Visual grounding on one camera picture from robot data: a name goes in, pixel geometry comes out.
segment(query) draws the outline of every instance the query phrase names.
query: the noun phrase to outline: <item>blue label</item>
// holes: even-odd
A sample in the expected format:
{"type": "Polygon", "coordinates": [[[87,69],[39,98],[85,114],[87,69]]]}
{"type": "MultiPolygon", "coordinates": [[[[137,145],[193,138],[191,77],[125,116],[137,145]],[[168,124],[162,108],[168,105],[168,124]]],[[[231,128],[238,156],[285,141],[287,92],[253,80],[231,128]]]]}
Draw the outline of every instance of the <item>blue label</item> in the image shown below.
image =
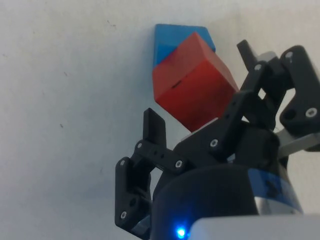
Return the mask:
{"type": "Polygon", "coordinates": [[[303,212],[289,182],[272,173],[253,168],[248,170],[248,175],[255,197],[275,200],[303,212]]]}

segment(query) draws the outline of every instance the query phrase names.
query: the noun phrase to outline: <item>black bracket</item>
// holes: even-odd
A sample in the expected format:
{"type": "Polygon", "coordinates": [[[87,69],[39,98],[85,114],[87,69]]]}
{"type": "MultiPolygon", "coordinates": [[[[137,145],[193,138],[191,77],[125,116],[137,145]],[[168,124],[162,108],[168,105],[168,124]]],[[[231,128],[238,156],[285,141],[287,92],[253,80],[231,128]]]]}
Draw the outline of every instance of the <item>black bracket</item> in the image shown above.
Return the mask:
{"type": "Polygon", "coordinates": [[[115,224],[143,239],[150,238],[150,172],[154,168],[180,175],[188,160],[166,148],[165,121],[152,109],[143,114],[143,139],[132,157],[122,158],[115,168],[115,224]]]}

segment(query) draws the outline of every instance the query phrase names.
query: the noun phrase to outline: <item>white wall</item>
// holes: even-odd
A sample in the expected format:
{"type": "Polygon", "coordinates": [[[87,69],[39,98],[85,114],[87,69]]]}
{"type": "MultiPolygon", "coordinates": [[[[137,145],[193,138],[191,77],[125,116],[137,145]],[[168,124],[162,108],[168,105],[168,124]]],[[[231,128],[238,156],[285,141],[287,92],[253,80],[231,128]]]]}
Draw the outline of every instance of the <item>white wall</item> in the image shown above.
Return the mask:
{"type": "MultiPolygon", "coordinates": [[[[209,29],[238,84],[236,44],[281,54],[301,44],[320,65],[317,0],[2,0],[0,238],[128,240],[114,226],[114,167],[152,107],[169,147],[188,131],[155,104],[156,23],[209,29]]],[[[306,213],[320,213],[320,154],[289,175],[306,213]]]]}

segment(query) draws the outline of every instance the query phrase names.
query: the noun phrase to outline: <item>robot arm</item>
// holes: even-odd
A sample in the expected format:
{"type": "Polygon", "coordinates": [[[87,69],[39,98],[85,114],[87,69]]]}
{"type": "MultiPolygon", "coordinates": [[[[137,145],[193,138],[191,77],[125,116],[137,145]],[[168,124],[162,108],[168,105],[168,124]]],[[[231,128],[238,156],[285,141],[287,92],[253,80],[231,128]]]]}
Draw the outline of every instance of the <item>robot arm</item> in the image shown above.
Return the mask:
{"type": "Polygon", "coordinates": [[[287,162],[300,150],[320,150],[320,82],[302,46],[268,61],[255,57],[247,41],[238,49],[248,69],[224,114],[166,147],[165,121],[152,109],[143,115],[143,139],[115,170],[115,224],[142,240],[187,237],[199,219],[302,212],[287,162]],[[259,91],[265,97],[259,97],[259,91]],[[295,96],[276,114],[287,90],[295,96]],[[163,171],[151,198],[150,172],[163,171]]]}

